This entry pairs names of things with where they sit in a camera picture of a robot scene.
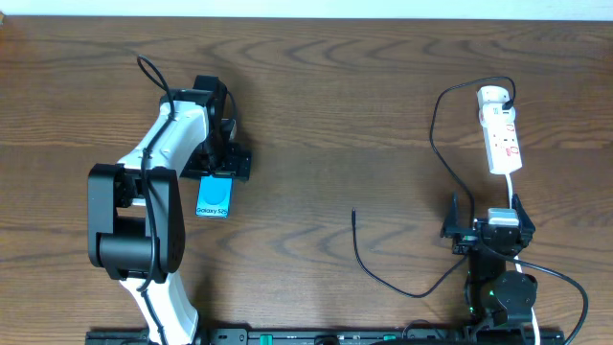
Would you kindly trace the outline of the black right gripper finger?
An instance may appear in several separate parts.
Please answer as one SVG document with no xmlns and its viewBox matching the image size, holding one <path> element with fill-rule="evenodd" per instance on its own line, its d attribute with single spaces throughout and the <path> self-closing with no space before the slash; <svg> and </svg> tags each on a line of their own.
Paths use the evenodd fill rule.
<svg viewBox="0 0 613 345">
<path fill-rule="evenodd" d="M 459 224 L 458 196 L 456 193 L 453 193 L 451 197 L 451 206 L 443 220 L 440 237 L 452 239 L 463 238 L 469 235 L 473 235 L 473 227 L 471 225 L 463 227 Z"/>
<path fill-rule="evenodd" d="M 527 247 L 534 237 L 535 226 L 525 211 L 518 194 L 512 196 L 511 205 L 519 219 L 520 243 L 523 247 Z"/>
</svg>

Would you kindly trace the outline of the blue Galaxy smartphone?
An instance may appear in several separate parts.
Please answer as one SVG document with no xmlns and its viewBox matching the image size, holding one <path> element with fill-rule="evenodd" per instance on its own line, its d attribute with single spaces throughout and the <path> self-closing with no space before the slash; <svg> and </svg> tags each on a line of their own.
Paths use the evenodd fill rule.
<svg viewBox="0 0 613 345">
<path fill-rule="evenodd" d="M 233 180 L 202 176 L 196 201 L 195 214 L 202 218 L 226 219 L 232 195 Z"/>
</svg>

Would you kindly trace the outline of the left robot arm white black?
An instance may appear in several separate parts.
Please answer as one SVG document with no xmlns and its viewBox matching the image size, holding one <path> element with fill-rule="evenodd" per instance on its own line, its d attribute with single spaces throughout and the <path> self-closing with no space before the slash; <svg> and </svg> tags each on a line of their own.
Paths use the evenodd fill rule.
<svg viewBox="0 0 613 345">
<path fill-rule="evenodd" d="M 88 344 L 194 344 L 199 315 L 179 273 L 186 230 L 182 177 L 246 181 L 250 151 L 235 143 L 237 122 L 223 116 L 221 89 L 175 89 L 154 125 L 115 164 L 95 165 L 87 180 L 88 257 L 135 299 L 140 331 L 90 331 Z"/>
</svg>

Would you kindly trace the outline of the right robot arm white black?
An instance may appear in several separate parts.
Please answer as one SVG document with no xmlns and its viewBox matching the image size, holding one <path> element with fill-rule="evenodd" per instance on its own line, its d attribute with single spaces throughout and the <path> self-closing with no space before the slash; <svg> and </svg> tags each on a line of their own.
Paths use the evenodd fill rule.
<svg viewBox="0 0 613 345">
<path fill-rule="evenodd" d="M 510 208 L 490 208 L 471 228 L 459 224 L 457 197 L 443 221 L 441 236 L 452 240 L 452 253 L 468 258 L 465 281 L 468 303 L 478 333 L 516 329 L 533 320 L 537 281 L 534 276 L 508 270 L 508 259 L 526 248 L 535 226 L 517 195 Z"/>
</svg>

